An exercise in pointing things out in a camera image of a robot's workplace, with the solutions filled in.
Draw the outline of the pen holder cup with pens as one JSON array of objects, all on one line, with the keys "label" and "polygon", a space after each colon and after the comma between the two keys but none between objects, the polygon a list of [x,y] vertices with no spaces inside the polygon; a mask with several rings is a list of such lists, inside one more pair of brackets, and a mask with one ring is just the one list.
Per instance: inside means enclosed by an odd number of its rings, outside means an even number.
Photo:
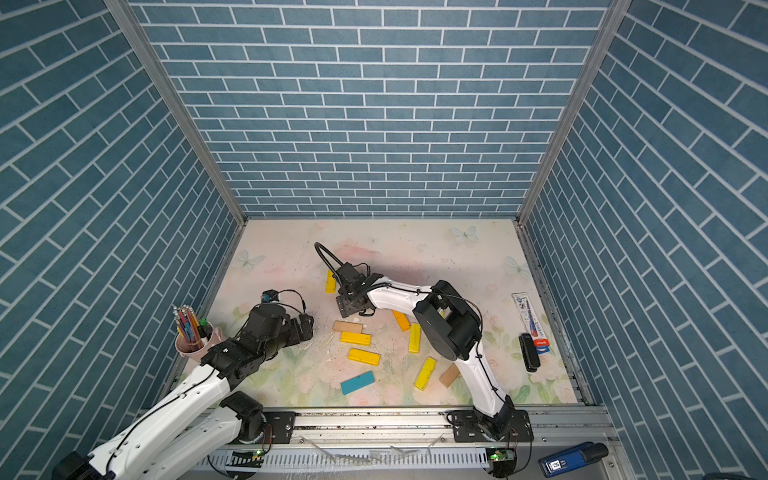
[{"label": "pen holder cup with pens", "polygon": [[213,346],[224,341],[222,332],[206,318],[198,318],[188,305],[172,307],[177,336],[175,348],[184,358],[199,363]]}]

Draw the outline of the tan wooden block lower right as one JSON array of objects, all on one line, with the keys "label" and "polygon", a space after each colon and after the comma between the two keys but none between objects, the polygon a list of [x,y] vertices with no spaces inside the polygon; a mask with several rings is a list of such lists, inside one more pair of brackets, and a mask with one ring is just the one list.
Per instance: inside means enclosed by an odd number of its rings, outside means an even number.
[{"label": "tan wooden block lower right", "polygon": [[450,388],[455,380],[460,376],[460,370],[456,364],[452,364],[439,377],[439,382],[445,387]]}]

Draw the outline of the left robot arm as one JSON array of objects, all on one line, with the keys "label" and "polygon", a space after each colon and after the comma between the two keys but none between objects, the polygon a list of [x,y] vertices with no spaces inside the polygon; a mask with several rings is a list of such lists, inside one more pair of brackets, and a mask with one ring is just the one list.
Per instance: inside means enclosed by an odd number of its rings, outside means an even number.
[{"label": "left robot arm", "polygon": [[269,443],[262,404],[238,387],[281,349],[312,339],[313,317],[291,317],[290,309],[254,306],[237,334],[211,346],[167,396],[92,452],[69,453],[52,478],[176,479],[232,441]]}]

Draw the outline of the orange block centre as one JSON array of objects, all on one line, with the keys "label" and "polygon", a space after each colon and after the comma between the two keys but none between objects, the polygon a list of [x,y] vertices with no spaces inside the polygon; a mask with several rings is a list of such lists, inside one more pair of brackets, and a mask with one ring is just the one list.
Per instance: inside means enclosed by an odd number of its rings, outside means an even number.
[{"label": "orange block centre", "polygon": [[393,316],[401,331],[408,331],[411,328],[411,322],[404,313],[393,311]]}]

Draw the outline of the tan wooden block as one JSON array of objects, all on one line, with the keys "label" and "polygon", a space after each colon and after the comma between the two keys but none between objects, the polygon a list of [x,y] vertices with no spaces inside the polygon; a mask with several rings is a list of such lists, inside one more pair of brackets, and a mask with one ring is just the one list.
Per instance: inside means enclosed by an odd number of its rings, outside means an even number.
[{"label": "tan wooden block", "polygon": [[455,380],[460,376],[460,370],[456,364],[452,364],[439,377],[439,382],[445,387],[450,388]]},{"label": "tan wooden block", "polygon": [[363,330],[364,327],[360,323],[347,321],[335,321],[333,323],[334,332],[362,334]]}]

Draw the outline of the tan wooden block middle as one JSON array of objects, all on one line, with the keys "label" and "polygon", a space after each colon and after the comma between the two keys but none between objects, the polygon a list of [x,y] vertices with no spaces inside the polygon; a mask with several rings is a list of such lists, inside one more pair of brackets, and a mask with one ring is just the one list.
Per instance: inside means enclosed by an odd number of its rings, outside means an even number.
[{"label": "tan wooden block middle", "polygon": [[363,330],[364,327],[360,323],[347,321],[335,321],[333,323],[334,332],[362,334]]}]

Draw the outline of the teal block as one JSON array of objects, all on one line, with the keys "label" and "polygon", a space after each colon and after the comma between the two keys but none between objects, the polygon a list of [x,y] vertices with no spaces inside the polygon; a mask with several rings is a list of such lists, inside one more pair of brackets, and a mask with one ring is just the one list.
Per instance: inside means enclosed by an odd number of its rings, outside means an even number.
[{"label": "teal block", "polygon": [[342,381],[341,391],[343,395],[350,395],[362,388],[372,385],[375,378],[372,371],[367,371],[348,380]]}]

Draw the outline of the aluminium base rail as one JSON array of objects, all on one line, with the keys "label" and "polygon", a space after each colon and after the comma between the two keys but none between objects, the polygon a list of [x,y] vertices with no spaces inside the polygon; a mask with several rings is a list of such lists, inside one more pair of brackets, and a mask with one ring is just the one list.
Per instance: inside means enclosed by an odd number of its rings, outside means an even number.
[{"label": "aluminium base rail", "polygon": [[[279,447],[491,446],[470,409],[459,407],[339,407],[265,410],[266,432]],[[524,406],[501,427],[497,443],[612,446],[618,433],[603,407]]]}]

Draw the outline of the yellow block vertical centre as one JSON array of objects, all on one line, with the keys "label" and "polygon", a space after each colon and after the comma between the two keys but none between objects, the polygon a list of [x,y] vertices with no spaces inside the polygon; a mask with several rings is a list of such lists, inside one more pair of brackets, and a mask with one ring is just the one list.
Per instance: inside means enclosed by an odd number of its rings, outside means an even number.
[{"label": "yellow block vertical centre", "polygon": [[418,354],[420,352],[421,327],[418,323],[410,326],[408,352]]}]

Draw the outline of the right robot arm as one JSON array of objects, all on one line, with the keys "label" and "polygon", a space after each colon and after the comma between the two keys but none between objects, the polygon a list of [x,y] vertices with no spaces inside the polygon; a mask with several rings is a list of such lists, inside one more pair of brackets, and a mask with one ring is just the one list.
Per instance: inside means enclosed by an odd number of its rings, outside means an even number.
[{"label": "right robot arm", "polygon": [[534,439],[527,414],[495,379],[483,345],[483,320],[474,304],[446,281],[433,286],[395,282],[381,274],[368,276],[346,265],[333,275],[337,305],[346,318],[369,310],[392,310],[415,318],[432,348],[458,368],[471,395],[470,424],[491,441]]}]

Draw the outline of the black remote device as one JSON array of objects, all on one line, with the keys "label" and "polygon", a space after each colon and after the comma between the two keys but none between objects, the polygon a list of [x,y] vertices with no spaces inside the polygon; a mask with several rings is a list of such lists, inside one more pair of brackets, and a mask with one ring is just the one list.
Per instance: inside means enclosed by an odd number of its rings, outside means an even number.
[{"label": "black remote device", "polygon": [[519,336],[522,359],[526,370],[529,373],[536,373],[541,366],[537,347],[529,333],[522,333]]}]

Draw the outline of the toothpaste tube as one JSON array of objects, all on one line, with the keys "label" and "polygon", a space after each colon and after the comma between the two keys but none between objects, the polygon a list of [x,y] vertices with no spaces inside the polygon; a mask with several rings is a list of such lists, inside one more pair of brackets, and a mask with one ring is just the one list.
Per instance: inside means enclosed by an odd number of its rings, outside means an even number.
[{"label": "toothpaste tube", "polygon": [[539,355],[550,353],[551,343],[529,297],[523,293],[514,293],[512,298],[517,305],[527,332],[533,339],[537,353]]}]

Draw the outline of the blue handheld device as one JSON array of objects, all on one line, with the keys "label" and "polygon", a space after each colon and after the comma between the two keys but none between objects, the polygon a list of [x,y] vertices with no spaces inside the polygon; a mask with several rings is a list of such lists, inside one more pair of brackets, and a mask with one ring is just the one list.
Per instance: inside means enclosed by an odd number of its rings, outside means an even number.
[{"label": "blue handheld device", "polygon": [[545,456],[538,465],[545,478],[552,478],[597,463],[608,455],[605,444],[588,441]]}]

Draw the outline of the yellow block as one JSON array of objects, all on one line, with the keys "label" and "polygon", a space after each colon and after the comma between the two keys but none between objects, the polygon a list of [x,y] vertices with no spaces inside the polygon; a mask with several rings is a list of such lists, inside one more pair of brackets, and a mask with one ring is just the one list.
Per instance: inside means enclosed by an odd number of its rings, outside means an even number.
[{"label": "yellow block", "polygon": [[434,358],[426,358],[414,382],[414,387],[416,389],[421,391],[426,389],[436,366],[437,361]]},{"label": "yellow block", "polygon": [[347,358],[354,362],[371,366],[378,366],[381,356],[373,352],[352,348],[349,350]]},{"label": "yellow block", "polygon": [[352,345],[370,346],[372,336],[364,333],[342,332],[340,334],[340,341]]},{"label": "yellow block", "polygon": [[336,292],[336,279],[332,271],[327,272],[325,292],[329,294]]}]

